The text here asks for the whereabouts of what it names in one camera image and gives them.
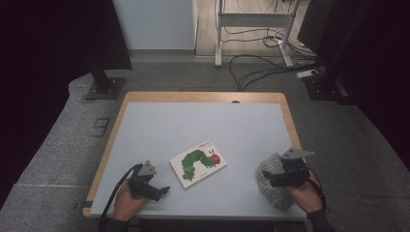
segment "white tabletop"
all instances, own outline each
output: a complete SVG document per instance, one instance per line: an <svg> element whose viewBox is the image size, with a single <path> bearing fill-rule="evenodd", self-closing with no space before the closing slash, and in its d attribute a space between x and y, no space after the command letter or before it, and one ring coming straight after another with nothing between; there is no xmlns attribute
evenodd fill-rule
<svg viewBox="0 0 410 232"><path fill-rule="evenodd" d="M205 140L214 143L227 165L184 189L169 159ZM90 215L103 212L126 171L150 160L158 172L150 185L170 190L159 202L149 201L140 218L304 219L296 205L286 211L272 208L256 183L259 163L289 147L279 104L129 102Z"/></svg>

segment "black stand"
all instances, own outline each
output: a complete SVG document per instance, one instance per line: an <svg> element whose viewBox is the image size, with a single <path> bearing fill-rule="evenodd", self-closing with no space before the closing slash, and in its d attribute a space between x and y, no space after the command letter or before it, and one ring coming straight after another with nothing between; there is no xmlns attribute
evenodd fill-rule
<svg viewBox="0 0 410 232"><path fill-rule="evenodd" d="M123 88L126 79L124 77L108 78L101 70L90 50L87 49L86 63L91 75L94 77L94 83L88 91L86 100L116 100Z"/></svg>
<svg viewBox="0 0 410 232"><path fill-rule="evenodd" d="M342 75L340 74L332 85L327 86L326 79L321 75L303 78L308 95L312 101L337 101L339 104L355 104L351 97L352 94L348 89L344 88L341 80Z"/></svg>
<svg viewBox="0 0 410 232"><path fill-rule="evenodd" d="M348 91L343 87L343 80L340 70L340 60L343 51L351 43L351 39L358 29L371 1L367 0L362 3L354 16L351 25L343 33L340 44L337 47L334 57L330 62L325 73L319 77L305 77L304 83L307 87L310 99L313 101L337 101L340 104L354 104Z"/></svg>

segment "hand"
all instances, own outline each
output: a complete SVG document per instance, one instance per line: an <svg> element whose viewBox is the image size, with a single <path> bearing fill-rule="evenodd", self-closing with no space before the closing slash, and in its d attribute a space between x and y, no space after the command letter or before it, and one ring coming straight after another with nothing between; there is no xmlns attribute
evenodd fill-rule
<svg viewBox="0 0 410 232"><path fill-rule="evenodd" d="M310 178L319 186L317 179L314 178L314 175L312 175L311 172ZM307 214L323 209L322 201L320 200L317 191L308 182L304 182L300 187L287 187L287 189L289 189L296 204L298 204Z"/></svg>
<svg viewBox="0 0 410 232"><path fill-rule="evenodd" d="M128 181L124 181L115 197L113 219L129 221L148 199L142 196L132 196Z"/></svg>

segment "tripod base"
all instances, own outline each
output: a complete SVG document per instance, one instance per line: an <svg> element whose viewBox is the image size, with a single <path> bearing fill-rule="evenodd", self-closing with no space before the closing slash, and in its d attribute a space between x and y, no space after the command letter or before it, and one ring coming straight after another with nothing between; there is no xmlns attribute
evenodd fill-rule
<svg viewBox="0 0 410 232"><path fill-rule="evenodd" d="M101 90L96 82L93 83L90 90L88 91L85 100L117 100L118 96L126 83L124 77L108 78L110 82L109 88L106 91Z"/></svg>
<svg viewBox="0 0 410 232"><path fill-rule="evenodd" d="M355 104L353 98L337 78L330 90L323 90L323 77L304 77L303 81L307 87L308 95L312 101L336 101L338 104Z"/></svg>

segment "black curtain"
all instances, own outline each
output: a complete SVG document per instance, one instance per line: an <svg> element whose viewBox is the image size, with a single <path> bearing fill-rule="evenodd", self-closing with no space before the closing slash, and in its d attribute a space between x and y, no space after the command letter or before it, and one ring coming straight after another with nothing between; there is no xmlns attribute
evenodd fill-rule
<svg viewBox="0 0 410 232"><path fill-rule="evenodd" d="M69 96L90 71L132 68L111 0L0 3L0 206L44 142Z"/></svg>
<svg viewBox="0 0 410 232"><path fill-rule="evenodd" d="M401 1L371 1L340 66L358 107L410 170L409 11Z"/></svg>

